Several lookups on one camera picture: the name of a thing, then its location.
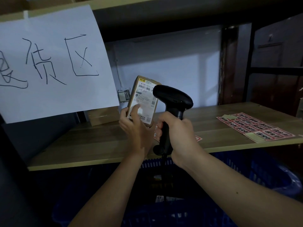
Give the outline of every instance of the box on shelf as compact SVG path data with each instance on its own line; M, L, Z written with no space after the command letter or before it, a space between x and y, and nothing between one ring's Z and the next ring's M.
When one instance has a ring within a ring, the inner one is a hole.
M118 121L120 118L118 106L89 110L87 114L92 126Z
M152 118L156 111L158 99L153 95L152 91L156 85L160 83L143 76L137 76L131 91L131 97L128 102L127 118L131 119L131 110L136 104L140 104L138 114L142 122L151 127Z

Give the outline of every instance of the white paper sign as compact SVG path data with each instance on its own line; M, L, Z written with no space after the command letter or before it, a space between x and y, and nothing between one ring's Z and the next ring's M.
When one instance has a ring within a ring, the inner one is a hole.
M6 123L119 105L89 5L0 23L0 74Z

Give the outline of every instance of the blue plastic crate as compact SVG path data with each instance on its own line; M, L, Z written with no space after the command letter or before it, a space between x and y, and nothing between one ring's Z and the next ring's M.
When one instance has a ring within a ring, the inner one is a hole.
M212 155L254 182L286 196L293 197L302 190L302 184L297 176L286 167L279 165L261 149L217 152ZM168 158L166 164L173 165L174 163L171 158ZM160 165L161 159L145 160L140 170ZM104 165L104 168L109 174L115 170L116 166L111 168ZM77 180L77 185L70 185L54 207L52 218L55 222L60 223L62 227L67 226L78 212L74 207L81 208L85 204L84 200L88 200L92 195L86 195L88 192L85 183L86 180L84 179ZM205 197L167 202L166 205L155 203L128 210L123 218L122 226L234 227L236 225L211 198Z

